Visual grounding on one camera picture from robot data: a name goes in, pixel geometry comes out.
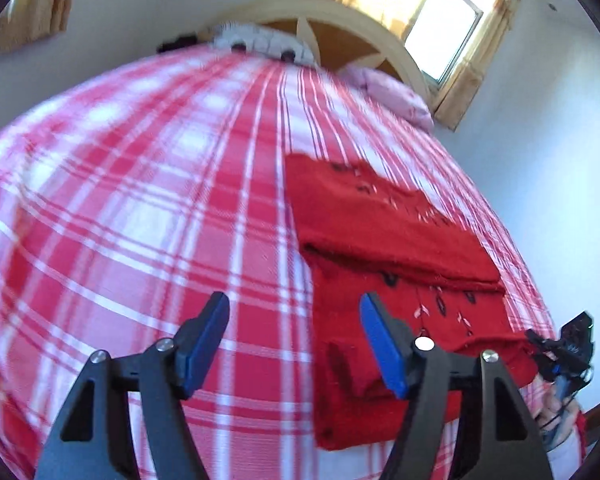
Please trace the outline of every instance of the red sweater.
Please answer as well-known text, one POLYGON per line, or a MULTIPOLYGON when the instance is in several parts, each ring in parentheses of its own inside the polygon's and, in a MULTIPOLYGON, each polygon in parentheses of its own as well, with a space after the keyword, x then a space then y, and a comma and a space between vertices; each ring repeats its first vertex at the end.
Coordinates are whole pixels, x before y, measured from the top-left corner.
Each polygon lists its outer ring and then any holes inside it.
MULTIPOLYGON (((286 190, 302 256, 314 282, 314 424, 319 446, 392 440, 407 403, 384 387, 358 305, 375 291, 415 334, 447 351, 496 350, 519 386, 536 365, 513 333, 504 286, 471 232, 453 224, 419 190, 403 190, 364 162, 352 167, 286 158, 286 190)), ((449 395, 446 420, 457 418, 449 395)))

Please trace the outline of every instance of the window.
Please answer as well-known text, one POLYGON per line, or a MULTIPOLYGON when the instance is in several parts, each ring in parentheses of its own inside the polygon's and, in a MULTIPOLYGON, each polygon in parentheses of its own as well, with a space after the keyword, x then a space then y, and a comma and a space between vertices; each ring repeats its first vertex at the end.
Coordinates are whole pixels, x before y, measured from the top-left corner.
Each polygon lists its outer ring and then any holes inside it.
POLYGON ((404 46, 420 69, 439 87, 461 59, 462 51, 493 0, 427 0, 404 46))

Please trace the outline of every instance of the plaid bedspread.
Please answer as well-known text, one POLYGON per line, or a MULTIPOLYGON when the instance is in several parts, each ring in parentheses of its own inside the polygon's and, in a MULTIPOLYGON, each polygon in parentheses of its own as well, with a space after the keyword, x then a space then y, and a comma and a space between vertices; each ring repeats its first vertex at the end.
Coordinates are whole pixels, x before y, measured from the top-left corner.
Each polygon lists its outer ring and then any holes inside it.
MULTIPOLYGON (((326 72, 205 47, 84 83, 0 133, 0 455, 32 478, 88 356, 143 351, 213 290, 232 316, 185 403, 214 480, 376 478, 390 444, 341 452, 312 431, 312 282, 285 203, 283 156, 365 158, 473 230, 515 330, 552 320, 509 234, 436 139, 326 72)), ((540 383, 523 391, 534 410, 540 383)), ((154 478, 139 397, 134 443, 154 478)), ((435 478, 448 472, 448 424, 435 478)))

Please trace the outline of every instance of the headboard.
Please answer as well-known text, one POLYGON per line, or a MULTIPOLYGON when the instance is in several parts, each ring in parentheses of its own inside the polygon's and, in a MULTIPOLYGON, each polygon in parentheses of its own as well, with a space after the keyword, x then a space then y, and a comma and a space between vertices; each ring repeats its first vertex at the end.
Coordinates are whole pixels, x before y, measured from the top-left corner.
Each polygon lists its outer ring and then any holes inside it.
POLYGON ((258 23, 295 34, 316 61, 336 71, 346 64, 377 68, 408 84, 427 103, 429 88, 404 45, 378 22, 331 0, 255 0, 217 16, 225 22, 258 23))

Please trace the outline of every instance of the hand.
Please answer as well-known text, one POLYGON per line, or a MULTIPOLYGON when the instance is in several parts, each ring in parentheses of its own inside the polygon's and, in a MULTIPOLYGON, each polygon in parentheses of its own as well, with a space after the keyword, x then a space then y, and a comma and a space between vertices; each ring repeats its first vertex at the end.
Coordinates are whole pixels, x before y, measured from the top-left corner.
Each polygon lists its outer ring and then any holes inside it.
POLYGON ((576 400, 572 400, 569 402, 570 398, 567 397, 564 399, 564 404, 566 405, 564 412, 561 416, 558 415, 560 412, 560 400, 555 396, 555 387, 552 386, 542 398, 542 410, 539 415, 536 416, 536 422, 538 426, 541 428, 541 431, 551 431, 553 428, 560 424, 561 420, 565 419, 564 424, 560 428, 560 432, 556 435, 556 439, 554 440, 554 447, 560 446, 567 437, 573 431, 573 427, 576 423, 576 418, 578 416, 578 412, 580 411, 580 405, 576 402, 576 400))

